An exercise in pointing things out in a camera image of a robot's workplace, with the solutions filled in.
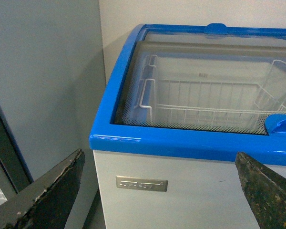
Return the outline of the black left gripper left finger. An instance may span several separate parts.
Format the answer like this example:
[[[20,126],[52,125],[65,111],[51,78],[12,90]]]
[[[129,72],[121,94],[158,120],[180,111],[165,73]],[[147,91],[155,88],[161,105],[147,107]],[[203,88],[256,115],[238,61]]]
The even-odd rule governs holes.
[[[77,198],[85,154],[78,149],[0,205],[0,229],[62,229]]]

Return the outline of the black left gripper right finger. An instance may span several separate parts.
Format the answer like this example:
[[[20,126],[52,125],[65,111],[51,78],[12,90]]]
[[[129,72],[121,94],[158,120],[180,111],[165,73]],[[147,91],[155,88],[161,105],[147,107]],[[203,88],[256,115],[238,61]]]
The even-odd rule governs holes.
[[[245,152],[235,158],[240,185],[261,229],[286,229],[286,178]]]

